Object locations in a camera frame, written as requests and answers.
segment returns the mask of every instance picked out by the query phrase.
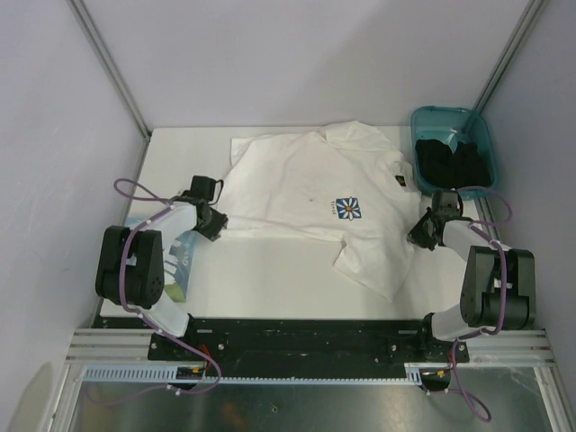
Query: t-shirt sleeve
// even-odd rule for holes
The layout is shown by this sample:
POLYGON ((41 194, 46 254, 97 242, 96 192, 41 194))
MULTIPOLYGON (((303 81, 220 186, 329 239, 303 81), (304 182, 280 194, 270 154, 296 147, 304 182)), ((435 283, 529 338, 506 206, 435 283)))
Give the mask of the t-shirt sleeve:
POLYGON ((334 267, 360 284, 384 296, 389 302, 404 284, 414 247, 399 229, 381 238, 346 235, 334 267))

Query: printed logo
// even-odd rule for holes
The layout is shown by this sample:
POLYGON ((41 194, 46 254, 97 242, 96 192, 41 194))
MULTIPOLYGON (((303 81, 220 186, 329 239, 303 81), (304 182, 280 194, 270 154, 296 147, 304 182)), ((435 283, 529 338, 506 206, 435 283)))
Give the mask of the printed logo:
POLYGON ((358 204, 357 198, 350 197, 336 199, 336 211, 340 219, 348 219, 349 221, 362 219, 360 204, 358 204))

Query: white platform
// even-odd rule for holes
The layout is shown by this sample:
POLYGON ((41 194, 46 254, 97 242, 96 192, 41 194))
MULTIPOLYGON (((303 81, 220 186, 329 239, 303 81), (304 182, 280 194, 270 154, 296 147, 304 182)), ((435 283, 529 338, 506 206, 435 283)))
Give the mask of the white platform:
MULTIPOLYGON (((160 196, 188 188, 193 175, 224 177, 230 169, 230 139, 317 128, 156 129, 139 181, 160 196)), ((381 127, 412 160, 410 128, 381 127)), ((422 212, 429 199, 422 200, 422 212)), ((130 216, 146 217, 159 204, 135 202, 130 216)), ((473 202, 464 214, 477 218, 473 202)), ((417 250, 409 276, 389 303, 332 267, 339 242, 305 238, 200 238, 194 251, 188 301, 181 307, 196 317, 418 319, 459 301, 464 261, 444 247, 417 250)), ((125 316, 103 303, 102 316, 125 316)))

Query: teal plastic bin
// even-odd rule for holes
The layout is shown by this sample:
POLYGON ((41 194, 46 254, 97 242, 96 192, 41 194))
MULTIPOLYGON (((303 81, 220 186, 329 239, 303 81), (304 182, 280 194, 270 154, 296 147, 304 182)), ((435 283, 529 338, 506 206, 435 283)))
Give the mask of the teal plastic bin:
MULTIPOLYGON (((450 147, 454 153, 458 141, 475 142, 478 153, 486 161, 492 181, 490 188, 498 187, 500 174, 496 164, 496 155, 486 121, 472 110, 464 108, 442 108, 438 106, 423 106, 417 109, 410 119, 412 128, 412 148, 416 166, 416 182, 423 194, 431 195, 434 191, 443 190, 427 182, 420 173, 416 142, 418 140, 439 140, 450 147)), ((463 200, 482 198, 489 193, 483 191, 465 191, 461 193, 463 200)))

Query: black fabric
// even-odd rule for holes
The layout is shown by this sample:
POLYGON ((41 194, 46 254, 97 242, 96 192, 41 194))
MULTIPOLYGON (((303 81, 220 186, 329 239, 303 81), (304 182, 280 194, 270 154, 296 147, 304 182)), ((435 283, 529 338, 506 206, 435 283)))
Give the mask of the black fabric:
POLYGON ((454 154, 437 139, 419 139, 416 154, 420 173, 430 184, 446 189, 465 186, 490 186, 486 162, 475 142, 458 142, 454 154))

